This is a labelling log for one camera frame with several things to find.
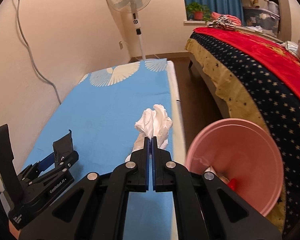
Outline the red blanket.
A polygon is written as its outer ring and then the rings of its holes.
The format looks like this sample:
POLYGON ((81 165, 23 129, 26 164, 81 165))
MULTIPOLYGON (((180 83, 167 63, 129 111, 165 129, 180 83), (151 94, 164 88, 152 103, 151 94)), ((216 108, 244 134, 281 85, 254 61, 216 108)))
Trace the red blanket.
POLYGON ((276 75, 300 99, 300 61, 282 46, 237 30, 198 27, 194 29, 194 33, 216 38, 251 56, 276 75))

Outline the red shiny wrapper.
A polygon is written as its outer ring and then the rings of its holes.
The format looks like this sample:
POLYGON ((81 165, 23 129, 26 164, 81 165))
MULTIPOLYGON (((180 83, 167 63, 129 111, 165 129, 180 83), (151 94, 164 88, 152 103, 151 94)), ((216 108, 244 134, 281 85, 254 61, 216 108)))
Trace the red shiny wrapper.
POLYGON ((232 191, 237 191, 238 188, 238 181, 235 178, 232 178, 231 180, 229 180, 227 186, 232 189, 232 191))

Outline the white printed plastic bag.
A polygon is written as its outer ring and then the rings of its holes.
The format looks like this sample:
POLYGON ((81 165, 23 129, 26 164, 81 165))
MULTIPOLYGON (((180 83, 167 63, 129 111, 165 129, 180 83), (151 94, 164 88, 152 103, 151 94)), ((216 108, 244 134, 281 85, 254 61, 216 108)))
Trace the white printed plastic bag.
POLYGON ((225 176, 222 175, 218 175, 217 172, 215 171, 215 169, 212 166, 209 166, 204 172, 211 172, 213 173, 215 176, 217 176, 221 181, 223 181, 225 184, 229 183, 229 179, 226 178, 225 176))

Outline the white tissue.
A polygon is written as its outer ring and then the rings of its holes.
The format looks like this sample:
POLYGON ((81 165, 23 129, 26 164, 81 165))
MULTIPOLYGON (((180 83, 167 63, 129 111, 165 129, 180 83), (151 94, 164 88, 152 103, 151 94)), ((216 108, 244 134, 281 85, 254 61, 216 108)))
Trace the white tissue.
POLYGON ((168 116, 166 108, 161 104, 154 104, 152 108, 143 111, 141 118, 135 123, 134 128, 138 136, 133 143, 132 151, 126 156, 125 162, 130 161, 132 153, 143 149, 144 140, 150 141, 156 137, 158 148, 173 152, 172 135, 173 121, 168 116))

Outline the clear storage box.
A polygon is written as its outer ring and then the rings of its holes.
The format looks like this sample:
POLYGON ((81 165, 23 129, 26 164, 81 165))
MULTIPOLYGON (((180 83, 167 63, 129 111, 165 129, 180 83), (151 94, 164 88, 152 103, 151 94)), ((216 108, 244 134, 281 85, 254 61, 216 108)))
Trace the clear storage box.
POLYGON ((262 32, 277 37, 280 16, 266 9, 243 8, 246 27, 260 27, 262 32))

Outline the bed with star blanket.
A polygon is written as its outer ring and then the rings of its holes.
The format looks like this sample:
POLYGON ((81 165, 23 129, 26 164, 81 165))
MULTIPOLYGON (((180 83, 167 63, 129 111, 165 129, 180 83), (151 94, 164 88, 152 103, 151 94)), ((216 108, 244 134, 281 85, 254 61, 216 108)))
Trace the bed with star blanket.
POLYGON ((216 38, 193 31, 185 48, 212 80, 230 117, 256 123, 276 142, 286 197, 281 228, 287 236, 300 224, 300 99, 265 66, 216 38))

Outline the pink folded clothes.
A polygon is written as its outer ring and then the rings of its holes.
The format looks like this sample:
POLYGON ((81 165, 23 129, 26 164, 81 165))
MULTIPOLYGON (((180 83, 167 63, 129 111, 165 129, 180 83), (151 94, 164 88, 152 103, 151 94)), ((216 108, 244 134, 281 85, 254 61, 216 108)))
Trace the pink folded clothes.
POLYGON ((241 20, 236 16, 232 16, 232 15, 225 15, 225 14, 219 14, 217 12, 212 12, 211 18, 215 21, 232 24, 239 27, 242 25, 241 20))

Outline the zebra striped cloth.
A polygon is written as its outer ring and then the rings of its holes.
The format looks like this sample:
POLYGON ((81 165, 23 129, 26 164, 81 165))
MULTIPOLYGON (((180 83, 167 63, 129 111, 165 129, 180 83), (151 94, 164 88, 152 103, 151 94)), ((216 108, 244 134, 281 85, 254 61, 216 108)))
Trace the zebra striped cloth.
POLYGON ((235 30, 236 26, 232 24, 227 24, 219 21, 212 21, 208 25, 210 28, 216 28, 216 29, 224 29, 224 30, 235 30))

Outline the potted green plant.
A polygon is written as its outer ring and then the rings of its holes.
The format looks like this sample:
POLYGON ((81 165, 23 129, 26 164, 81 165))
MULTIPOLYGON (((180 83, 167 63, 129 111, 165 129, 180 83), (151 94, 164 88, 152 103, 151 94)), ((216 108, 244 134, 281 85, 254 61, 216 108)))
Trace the potted green plant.
POLYGON ((210 21, 211 11, 205 4, 192 2, 186 6, 187 18, 195 21, 210 21))

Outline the pink plastic trash bin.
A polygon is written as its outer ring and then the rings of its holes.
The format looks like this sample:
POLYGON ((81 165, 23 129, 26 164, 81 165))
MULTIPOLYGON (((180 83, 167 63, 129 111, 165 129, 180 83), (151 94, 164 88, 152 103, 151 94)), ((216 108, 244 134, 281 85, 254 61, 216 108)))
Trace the pink plastic trash bin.
POLYGON ((283 187, 283 161, 272 137, 257 124, 236 118, 216 121, 200 131, 187 152, 185 166, 203 174, 213 167, 235 179, 236 193, 267 216, 283 187))

